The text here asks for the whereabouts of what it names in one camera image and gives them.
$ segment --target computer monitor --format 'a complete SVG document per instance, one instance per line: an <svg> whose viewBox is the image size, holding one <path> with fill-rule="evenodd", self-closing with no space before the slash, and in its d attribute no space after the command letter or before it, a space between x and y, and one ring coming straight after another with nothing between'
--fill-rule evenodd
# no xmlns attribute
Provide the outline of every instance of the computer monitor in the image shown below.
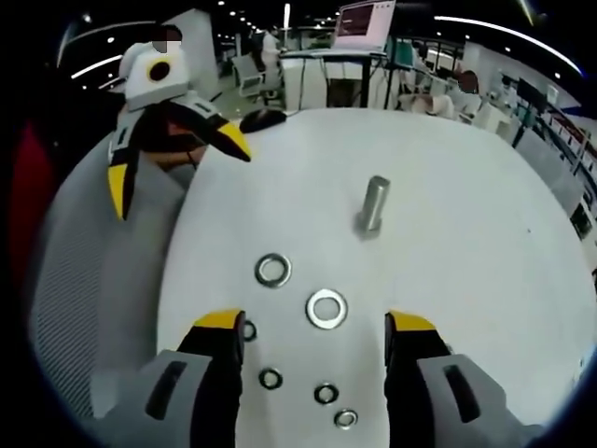
<svg viewBox="0 0 597 448"><path fill-rule="evenodd" d="M519 97L532 105L539 114L542 114L547 106L548 99L545 93L541 93L535 86L529 84L524 79L519 79L519 85L516 89Z"/></svg>
<svg viewBox="0 0 597 448"><path fill-rule="evenodd" d="M332 48L383 50L395 6L396 0L373 0L341 7Z"/></svg>

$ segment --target desk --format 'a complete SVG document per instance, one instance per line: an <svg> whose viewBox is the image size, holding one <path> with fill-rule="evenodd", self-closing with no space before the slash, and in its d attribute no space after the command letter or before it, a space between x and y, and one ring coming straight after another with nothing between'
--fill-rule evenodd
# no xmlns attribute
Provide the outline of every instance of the desk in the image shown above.
<svg viewBox="0 0 597 448"><path fill-rule="evenodd" d="M174 230L158 349L193 321L241 307L257 325L245 346L237 446L388 445L383 315L434 322L507 392L524 423L560 407L592 344L595 299L576 233L533 169L497 135L447 119L370 109L305 110L247 135L250 164L208 149ZM378 239L353 232L368 180L392 181ZM287 256L280 289L254 277L257 260ZM305 303L336 289L348 317L313 327ZM284 376L275 391L258 372ZM322 381L340 390L321 406ZM333 416L354 408L358 424Z"/></svg>
<svg viewBox="0 0 597 448"><path fill-rule="evenodd" d="M506 138L510 122L508 115L490 103L485 103L473 119L473 125L490 133L497 133L502 138Z"/></svg>
<svg viewBox="0 0 597 448"><path fill-rule="evenodd" d="M389 80L389 70L371 61L368 107L383 109ZM362 79L360 63L326 63L323 59L282 59L287 110L324 108L327 105L327 82L330 79ZM398 72L394 71L389 106L396 107L400 86Z"/></svg>

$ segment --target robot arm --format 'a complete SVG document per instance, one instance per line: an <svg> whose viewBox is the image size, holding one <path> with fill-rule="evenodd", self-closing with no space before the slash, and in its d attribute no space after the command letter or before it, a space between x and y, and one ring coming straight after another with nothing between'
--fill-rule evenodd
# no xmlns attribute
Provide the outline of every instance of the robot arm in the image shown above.
<svg viewBox="0 0 597 448"><path fill-rule="evenodd" d="M144 116L157 111L224 154L242 161L251 160L251 151L238 127L188 89L186 57L179 45L169 45L166 52L160 53L150 43L135 44L123 56L119 73L127 77L124 87L127 109L118 117L108 154L108 183L119 219L127 217L139 152L147 150L143 147Z"/></svg>

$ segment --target ceiling light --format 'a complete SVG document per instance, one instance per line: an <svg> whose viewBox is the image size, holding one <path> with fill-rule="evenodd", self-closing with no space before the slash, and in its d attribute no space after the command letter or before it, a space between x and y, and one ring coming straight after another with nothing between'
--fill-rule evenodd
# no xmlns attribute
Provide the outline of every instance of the ceiling light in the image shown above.
<svg viewBox="0 0 597 448"><path fill-rule="evenodd" d="M290 23L290 4L286 3L284 5L284 20L283 20L283 24L284 24L284 28L288 29L288 24Z"/></svg>
<svg viewBox="0 0 597 448"><path fill-rule="evenodd" d="M538 41L537 39L535 39L533 37L530 37L528 35L524 35L523 33L519 33L518 31L510 30L509 28L506 28L504 26L494 25L493 23L488 23L486 21L474 21L472 19L461 19L459 17L435 16L435 19L436 19L436 21L456 21L456 22L459 22L459 23L468 23L470 25L484 26L486 28L492 28L494 30L501 31L503 33L508 33L509 35L515 35L516 37L524 39L527 42L531 42L532 44L537 45L538 47L544 49L545 51L550 52L556 58L561 59L562 61L564 61L565 63L567 63L568 65L570 65L572 68L574 68L581 76L584 76L583 73L582 73L582 70L580 70L580 68L578 67L578 65L576 65L575 63L573 63L570 58L567 58L566 56L564 56L563 54L561 54L556 49L553 49L549 45L544 44L543 42L540 42L540 41Z"/></svg>
<svg viewBox="0 0 597 448"><path fill-rule="evenodd" d="M119 54L118 56L112 56L111 58L108 58L108 59L104 59L103 61L99 61L98 63L94 63L94 64L90 65L89 67L85 67L83 70L79 70L75 74L71 75L71 79L75 79L76 77L80 77L81 75L85 75L87 72L90 72L91 70L94 70L94 69L96 69L98 67L101 67L102 65L106 65L107 63L112 63L112 62L117 61L119 59L122 59L122 55L121 54Z"/></svg>

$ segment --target metal washer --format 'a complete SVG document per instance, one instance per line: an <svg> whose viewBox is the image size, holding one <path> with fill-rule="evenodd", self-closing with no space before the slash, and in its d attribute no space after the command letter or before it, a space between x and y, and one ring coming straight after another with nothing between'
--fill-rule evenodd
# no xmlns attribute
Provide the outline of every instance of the metal washer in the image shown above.
<svg viewBox="0 0 597 448"><path fill-rule="evenodd" d="M279 278L270 279L267 278L263 273L263 268L265 268L265 266L268 263L271 263L273 261L277 261L280 264L282 264L282 266L284 267L284 271L282 272L282 275ZM291 274L292 264L290 264L290 260L286 258L284 255L276 253L264 255L257 261L257 264L255 265L255 278L264 287L282 287L290 279Z"/></svg>
<svg viewBox="0 0 597 448"><path fill-rule="evenodd" d="M274 385L269 385L268 383L266 383L265 378L268 375L268 373L271 373L276 377L276 382ZM268 390L275 390L282 387L283 382L284 378L282 377L282 374L277 369L274 369L272 367L263 369L259 373L259 383Z"/></svg>
<svg viewBox="0 0 597 448"><path fill-rule="evenodd" d="M324 391L326 389L331 391L331 393L332 393L332 396L329 400L322 399L321 396L319 395L322 391ZM323 404L323 405L333 403L334 401L336 401L338 399L339 395L340 395L340 391L338 390L337 387L335 387L331 383L322 383L319 386L317 386L313 392L315 401L317 401L319 404Z"/></svg>
<svg viewBox="0 0 597 448"><path fill-rule="evenodd" d="M322 299L331 299L338 305L338 315L333 319L320 319L315 314L315 305ZM332 289L320 289L307 300L307 318L319 329L334 329L338 327L348 315L348 305L342 295Z"/></svg>
<svg viewBox="0 0 597 448"><path fill-rule="evenodd" d="M350 423L342 423L342 421L341 421L342 417L351 417L352 420L350 421ZM344 429L344 430L350 429L351 427L356 425L357 421L358 421L358 414L355 411L353 411L352 409L342 409L341 411L336 413L336 415L334 415L334 425L336 425L340 429Z"/></svg>

